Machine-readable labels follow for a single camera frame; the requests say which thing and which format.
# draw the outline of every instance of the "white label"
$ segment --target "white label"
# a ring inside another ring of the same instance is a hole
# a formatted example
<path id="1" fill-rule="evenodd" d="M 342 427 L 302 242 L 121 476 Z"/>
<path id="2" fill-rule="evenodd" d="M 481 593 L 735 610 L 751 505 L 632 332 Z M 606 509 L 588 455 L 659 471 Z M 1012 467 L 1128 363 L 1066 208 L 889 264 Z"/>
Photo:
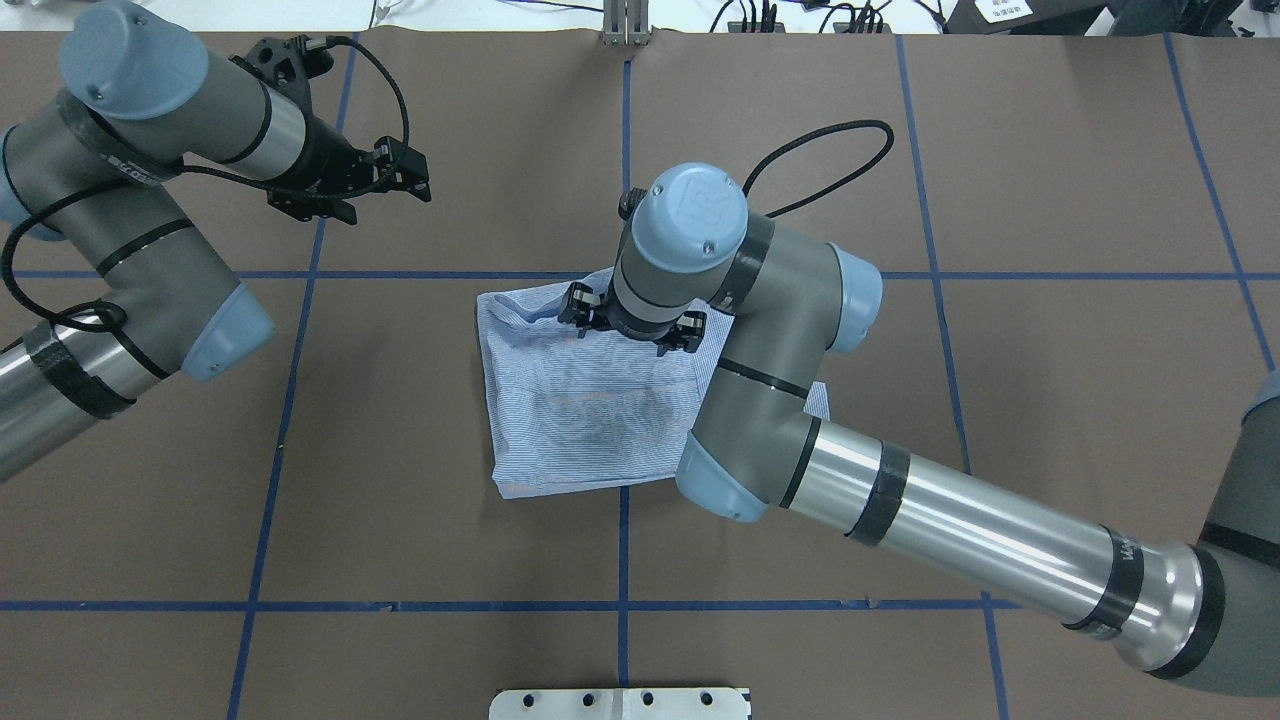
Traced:
<path id="1" fill-rule="evenodd" d="M 978 12 L 987 18 L 988 23 L 1002 23 L 1032 14 L 1025 0 L 974 0 L 973 4 L 978 6 Z"/>

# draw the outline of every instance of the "cable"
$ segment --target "cable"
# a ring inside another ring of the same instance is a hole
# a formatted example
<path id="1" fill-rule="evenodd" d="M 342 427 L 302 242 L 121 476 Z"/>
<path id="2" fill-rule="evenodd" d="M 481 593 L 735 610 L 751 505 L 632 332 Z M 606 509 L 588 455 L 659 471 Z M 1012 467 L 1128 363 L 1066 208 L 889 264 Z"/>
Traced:
<path id="1" fill-rule="evenodd" d="M 836 12 L 840 10 L 840 9 L 849 10 L 849 24 L 850 26 L 854 24 L 854 13 L 856 12 L 856 8 L 854 8 L 849 3 L 840 3 L 840 4 L 832 5 L 831 9 L 827 10 L 827 17 L 822 18 L 822 24 L 818 26 L 818 33 L 819 35 L 822 33 L 822 31 L 827 29 L 827 22 L 831 20 L 831 15 L 835 15 Z"/>
<path id="2" fill-rule="evenodd" d="M 68 328 L 88 333 L 109 333 L 124 325 L 124 322 L 128 319 L 128 315 L 124 313 L 123 307 L 120 307 L 114 302 L 95 300 L 91 302 L 82 302 L 61 313 L 55 313 L 40 305 L 38 302 L 32 300 L 31 296 L 23 292 L 20 287 L 18 287 L 18 278 L 15 278 L 13 274 L 13 256 L 18 251 L 18 241 L 22 240 L 22 236 L 27 234 L 27 232 L 29 232 L 31 228 L 47 220 L 51 215 L 56 214 L 59 210 L 69 208 L 70 205 L 74 205 L 81 200 L 84 200 L 86 197 L 92 197 L 95 195 L 101 195 L 104 192 L 119 190 L 122 187 L 131 187 L 132 184 L 133 184 L 132 182 L 123 178 L 111 179 L 104 183 L 95 184 L 79 192 L 73 192 L 67 197 L 63 197 L 61 200 L 50 204 L 47 208 L 44 208 L 35 215 L 14 225 L 13 231 L 9 232 L 9 237 L 5 238 L 4 250 L 0 251 L 0 279 L 4 281 L 5 288 L 9 291 L 9 295 L 12 295 L 15 301 L 18 301 L 18 305 L 22 305 L 28 311 L 33 313 L 35 315 L 38 315 L 45 320 L 49 320 L 52 324 L 65 325 Z M 101 324 L 81 323 L 79 320 L 72 319 L 72 315 L 84 313 L 87 310 L 93 310 L 93 311 L 105 310 L 108 318 L 110 318 L 110 322 L 106 318 L 102 318 L 101 315 L 99 315 L 102 320 Z"/>
<path id="3" fill-rule="evenodd" d="M 590 10 L 593 13 L 603 13 L 600 8 L 591 8 L 589 5 L 575 5 L 572 3 L 554 3 L 553 0 L 499 0 L 500 3 L 517 3 L 526 5 L 550 5 L 553 8 L 559 8 L 561 10 Z"/>
<path id="4" fill-rule="evenodd" d="M 924 1 L 924 0 L 913 0 L 913 1 L 914 1 L 914 3 L 916 4 L 916 5 L 919 5 L 919 6 L 924 8 L 924 9 L 925 9 L 925 12 L 928 12 L 928 13 L 929 13 L 929 17 L 931 17 L 931 18 L 933 18 L 933 22 L 934 22 L 934 23 L 937 23 L 937 26 L 938 26 L 938 29 L 941 29 L 942 32 L 946 32 L 946 31 L 947 31 L 947 17 L 942 14 L 942 0 L 938 0 L 938 9 L 937 9 L 937 10 L 934 10 L 934 9 L 933 9 L 933 8 L 932 8 L 932 6 L 929 5 L 929 4 L 927 4 L 927 3 Z"/>
<path id="5" fill-rule="evenodd" d="M 863 28 L 867 27 L 867 20 L 872 17 L 870 3 L 863 3 L 863 6 L 858 9 L 858 18 L 854 19 L 849 27 L 845 28 L 845 33 L 861 33 Z"/>
<path id="6" fill-rule="evenodd" d="M 716 32 L 716 26 L 718 26 L 719 24 L 719 19 L 722 17 L 724 17 L 724 10 L 728 10 L 728 6 L 732 5 L 732 4 L 733 4 L 733 0 L 724 0 L 724 4 L 721 5 L 719 12 L 716 13 L 716 19 L 712 20 L 712 29 L 709 29 L 707 32 Z"/>
<path id="7" fill-rule="evenodd" d="M 370 63 L 372 63 L 374 68 L 376 68 L 379 73 L 381 73 L 383 78 L 387 81 L 387 85 L 390 86 L 392 92 L 396 95 L 396 104 L 399 105 L 401 132 L 402 132 L 401 142 L 403 142 L 404 146 L 408 146 L 408 106 L 404 104 L 404 94 L 401 92 L 399 85 L 396 83 L 396 78 L 392 77 L 390 70 L 388 70 L 387 65 L 383 65 L 381 61 L 379 61 L 378 58 L 375 58 L 374 54 L 369 51 L 369 49 L 366 49 L 364 45 L 361 45 L 360 42 L 356 42 L 355 40 L 352 40 L 349 37 L 344 37 L 344 36 L 340 36 L 340 35 L 330 35 L 328 37 L 325 37 L 325 46 L 326 47 L 333 47 L 334 45 L 346 45 L 348 47 L 355 49 L 357 53 L 360 53 L 361 55 L 364 55 Z M 276 195 L 285 195 L 285 196 L 289 196 L 289 197 L 300 197 L 302 200 L 351 200 L 352 197 L 360 197 L 361 195 L 369 195 L 370 192 L 378 192 L 381 188 L 384 188 L 388 184 L 390 184 L 390 182 L 393 179 L 396 179 L 396 174 L 399 172 L 399 165 L 401 165 L 401 160 L 402 159 L 403 159 L 403 155 L 396 158 L 392 161 L 390 167 L 388 167 L 387 172 L 383 173 L 383 177 L 378 178 L 372 184 L 370 184 L 367 187 L 362 187 L 362 188 L 357 188 L 357 190 L 348 190 L 347 192 L 332 192 L 332 193 L 319 193 L 319 192 L 310 192 L 310 191 L 306 191 L 306 190 L 293 190 L 293 188 L 289 188 L 289 187 L 276 187 L 274 184 L 269 184 L 269 183 L 265 183 L 265 182 L 259 182 L 259 181 L 248 179 L 246 177 L 241 177 L 241 176 L 237 176 L 234 173 L 228 173 L 225 170 L 219 170 L 218 168 L 209 168 L 209 167 L 205 167 L 205 165 L 183 165 L 182 169 L 180 169 L 180 173 L 195 173 L 195 174 L 201 174 L 201 176 L 212 176 L 215 178 L 221 178 L 221 179 L 230 181 L 230 182 L 234 182 L 234 183 L 239 183 L 239 184 L 243 184 L 243 186 L 247 186 L 247 187 L 252 187 L 252 188 L 256 188 L 256 190 L 265 190 L 268 192 L 274 192 Z"/>
<path id="8" fill-rule="evenodd" d="M 884 32 L 884 8 L 888 8 L 890 4 L 892 4 L 892 3 L 893 3 L 893 0 L 884 0 L 883 5 L 881 5 L 879 8 L 876 8 L 876 15 L 879 18 L 879 20 L 876 23 L 876 28 L 872 29 L 872 32 L 874 32 L 877 35 Z"/>
<path id="9" fill-rule="evenodd" d="M 858 168 L 856 170 L 828 184 L 827 187 L 819 190 L 818 192 L 814 192 L 813 195 L 803 200 L 797 200 L 796 202 L 792 202 L 790 205 L 785 205 L 769 213 L 767 217 L 777 218 L 778 215 L 785 215 L 792 210 L 804 208 L 805 205 L 813 202 L 814 200 L 826 197 L 831 192 L 840 190 L 841 187 L 849 184 L 850 182 L 854 182 L 855 179 L 864 176 L 868 170 L 878 165 L 879 161 L 884 159 L 884 155 L 888 155 L 890 149 L 893 147 L 893 128 L 888 127 L 888 123 L 884 123 L 882 120 L 850 120 L 847 123 L 836 123 L 833 126 L 827 126 L 824 128 L 818 128 L 813 132 L 801 135 L 800 137 L 792 140 L 791 142 L 787 142 L 782 147 L 778 147 L 773 152 L 769 152 L 763 160 L 760 160 L 755 165 L 755 169 L 751 170 L 751 174 L 746 177 L 746 182 L 742 183 L 742 195 L 749 195 L 751 192 L 751 186 L 755 184 L 755 181 L 760 177 L 760 173 L 764 172 L 764 168 L 768 168 L 769 164 L 777 160 L 778 158 L 786 155 L 787 152 L 791 152 L 792 150 L 800 147 L 806 142 L 818 140 L 819 137 L 826 137 L 828 135 L 835 135 L 837 132 L 845 132 L 859 128 L 877 128 L 884 133 L 884 145 L 879 149 L 878 152 L 876 152 L 876 156 L 868 160 L 861 168 Z"/>

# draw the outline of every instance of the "blue striped fabric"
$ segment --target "blue striped fabric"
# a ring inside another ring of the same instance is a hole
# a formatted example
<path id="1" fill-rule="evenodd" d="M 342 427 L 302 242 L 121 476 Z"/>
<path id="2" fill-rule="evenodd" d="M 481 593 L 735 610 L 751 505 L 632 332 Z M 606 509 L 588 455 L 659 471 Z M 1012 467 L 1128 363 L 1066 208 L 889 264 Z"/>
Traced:
<path id="1" fill-rule="evenodd" d="M 588 275 L 596 292 L 612 269 Z M 716 370 L 732 318 L 708 311 L 695 354 L 655 357 L 652 343 L 556 320 L 568 283 L 486 292 L 476 299 L 493 479 L 506 498 L 669 478 Z M 829 418 L 814 383 L 805 411 Z"/>

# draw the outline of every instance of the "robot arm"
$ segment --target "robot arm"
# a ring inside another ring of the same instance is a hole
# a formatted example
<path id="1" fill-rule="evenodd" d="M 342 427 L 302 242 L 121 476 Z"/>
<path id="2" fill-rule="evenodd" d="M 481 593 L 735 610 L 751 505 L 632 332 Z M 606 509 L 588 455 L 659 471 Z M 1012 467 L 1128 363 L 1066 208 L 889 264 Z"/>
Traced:
<path id="1" fill-rule="evenodd" d="M 60 54 L 67 87 L 3 136 L 0 219 L 69 240 L 111 290 L 46 315 L 0 355 L 0 480 L 169 374 L 211 379 L 271 336 L 261 305 L 161 187 L 189 170 L 186 152 L 266 181 L 269 202 L 302 220 L 355 223 L 344 199 L 370 190 L 430 200 L 420 154 L 392 138 L 362 152 L 311 113 L 307 81 L 332 67 L 329 45 L 269 38 L 227 60 L 124 0 L 79 17 Z"/>
<path id="2" fill-rule="evenodd" d="M 662 343 L 695 297 L 736 316 L 676 474 L 689 500 L 739 521 L 777 505 L 1007 593 L 1157 678 L 1280 694 L 1280 375 L 1201 542 L 1143 544 L 801 411 L 823 354 L 876 319 L 870 264 L 749 213 L 709 165 L 667 170 L 622 210 L 608 291 L 571 287 L 562 322 Z"/>

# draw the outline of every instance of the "blue tape line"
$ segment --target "blue tape line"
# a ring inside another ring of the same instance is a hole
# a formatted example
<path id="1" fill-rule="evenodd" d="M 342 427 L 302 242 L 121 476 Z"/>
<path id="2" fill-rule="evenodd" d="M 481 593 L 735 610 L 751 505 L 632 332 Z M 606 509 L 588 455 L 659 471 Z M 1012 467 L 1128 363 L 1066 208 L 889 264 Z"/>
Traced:
<path id="1" fill-rule="evenodd" d="M 576 281 L 595 270 L 320 270 L 320 279 Z"/>
<path id="2" fill-rule="evenodd" d="M 1262 360 L 1267 364 L 1267 370 L 1275 370 L 1276 364 L 1271 357 L 1271 346 L 1267 336 L 1262 331 L 1262 320 L 1258 319 L 1258 309 L 1253 305 L 1253 293 L 1249 292 L 1249 282 L 1244 277 L 1244 266 L 1240 264 L 1240 255 L 1235 250 L 1235 240 L 1231 238 L 1231 228 L 1226 223 L 1226 213 L 1222 211 L 1222 202 L 1217 196 L 1217 186 L 1213 183 L 1213 174 L 1208 170 L 1208 161 L 1204 160 L 1204 150 L 1199 143 L 1199 133 L 1196 132 L 1196 122 L 1192 119 L 1192 109 L 1187 104 L 1187 92 L 1183 88 L 1183 74 L 1178 69 L 1178 56 L 1174 54 L 1174 40 L 1170 33 L 1165 33 L 1165 54 L 1169 56 L 1169 69 L 1174 76 L 1174 88 L 1178 91 L 1178 104 L 1183 109 L 1183 119 L 1187 122 L 1187 135 L 1192 141 L 1192 150 L 1196 151 L 1196 161 L 1199 163 L 1201 176 L 1204 177 L 1204 188 L 1208 190 L 1210 202 L 1213 204 L 1213 214 L 1217 217 L 1217 227 L 1222 231 L 1222 241 L 1226 243 L 1226 254 L 1231 258 L 1231 266 L 1235 269 L 1235 278 L 1240 283 L 1240 295 L 1244 296 L 1244 306 L 1249 311 L 1249 322 L 1253 323 L 1253 333 L 1258 340 L 1258 348 L 1262 351 Z"/>
<path id="3" fill-rule="evenodd" d="M 991 679 L 996 685 L 996 708 L 1000 720 L 1009 720 L 1009 693 L 1005 692 L 1005 666 L 1000 661 L 1000 638 L 996 635 L 996 607 L 991 593 L 982 591 L 982 616 L 987 624 L 987 652 L 991 655 Z"/>
<path id="4" fill-rule="evenodd" d="M 595 270 L 320 270 L 316 278 L 324 281 L 573 281 Z M 1156 281 L 1156 282 L 1236 282 L 1235 273 L 1102 273 L 1102 272 L 980 272 L 941 270 L 945 281 Z M 99 279 L 92 270 L 17 270 L 14 275 L 29 279 Z M 307 270 L 241 270 L 237 277 L 246 281 L 302 281 L 311 277 Z M 932 281 L 928 270 L 884 270 L 887 281 Z M 1280 273 L 1244 273 L 1244 279 L 1280 281 Z"/>
<path id="5" fill-rule="evenodd" d="M 497 601 L 343 601 L 302 600 L 253 603 L 253 612 L 617 612 L 612 600 Z M 641 600 L 625 603 L 628 612 L 810 612 L 983 610 L 983 601 L 937 600 Z M 991 600 L 995 610 L 1020 610 L 1009 600 Z M 3 600 L 0 612 L 246 612 L 246 601 L 150 600 Z"/>
<path id="6" fill-rule="evenodd" d="M 599 601 L 261 601 L 259 612 L 614 612 L 617 603 Z"/>
<path id="7" fill-rule="evenodd" d="M 631 58 L 622 63 L 622 192 L 631 190 Z M 631 488 L 618 491 L 618 687 L 631 684 Z"/>
<path id="8" fill-rule="evenodd" d="M 631 684 L 631 488 L 618 492 L 618 687 Z"/>
<path id="9" fill-rule="evenodd" d="M 933 304 L 938 311 L 938 331 L 942 336 L 942 359 L 947 366 L 947 387 L 951 391 L 951 415 L 960 439 L 960 455 L 964 459 L 964 471 L 970 473 L 969 436 L 964 428 L 964 410 L 960 406 L 960 384 L 956 380 L 955 357 L 951 354 L 951 328 L 947 325 L 947 313 L 942 300 L 942 275 L 938 270 L 938 252 L 933 242 L 933 217 L 929 214 L 929 196 L 924 190 L 924 165 L 920 163 L 920 141 L 915 132 L 915 109 L 911 105 L 911 81 L 906 69 L 906 49 L 902 36 L 893 36 L 897 45 L 897 69 L 902 78 L 902 102 L 906 106 L 906 129 L 911 137 L 911 161 L 915 164 L 915 190 L 920 197 L 920 219 L 924 224 L 924 246 L 929 255 L 929 273 L 933 279 Z"/>
<path id="10" fill-rule="evenodd" d="M 0 612 L 244 612 L 243 601 L 0 600 Z"/>
<path id="11" fill-rule="evenodd" d="M 352 33 L 353 41 L 360 41 L 360 33 Z M 356 70 L 356 49 L 347 53 L 347 74 L 343 79 L 342 100 L 338 102 L 338 119 L 334 129 L 342 133 L 342 127 L 347 120 L 347 104 L 351 100 L 352 77 Z M 271 460 L 271 479 L 266 487 L 266 503 L 262 509 L 262 525 L 257 536 L 257 551 L 253 557 L 253 574 L 250 578 L 248 607 L 244 610 L 244 625 L 241 629 L 241 647 L 236 656 L 236 674 L 232 678 L 230 700 L 227 706 L 227 720 L 236 720 L 239 714 L 241 692 L 244 688 L 244 671 L 248 667 L 248 652 L 253 641 L 253 621 L 257 612 L 257 598 L 262 588 L 262 568 L 266 565 L 266 548 L 271 538 L 271 520 L 275 516 L 275 498 L 280 488 L 280 471 L 284 466 L 284 438 L 289 433 L 289 421 L 293 419 L 293 398 L 298 386 L 298 365 L 302 361 L 302 343 L 307 334 L 307 323 L 311 318 L 311 300 L 315 295 L 317 270 L 320 269 L 320 254 L 324 250 L 325 219 L 316 224 L 315 242 L 311 245 L 311 263 L 307 265 L 307 287 L 302 293 L 302 310 L 298 315 L 298 334 L 293 342 L 293 357 L 289 361 L 289 379 L 284 388 L 284 409 L 280 411 L 280 427 L 275 438 L 275 455 Z"/>
<path id="12" fill-rule="evenodd" d="M 622 63 L 622 192 L 631 190 L 631 59 Z"/>

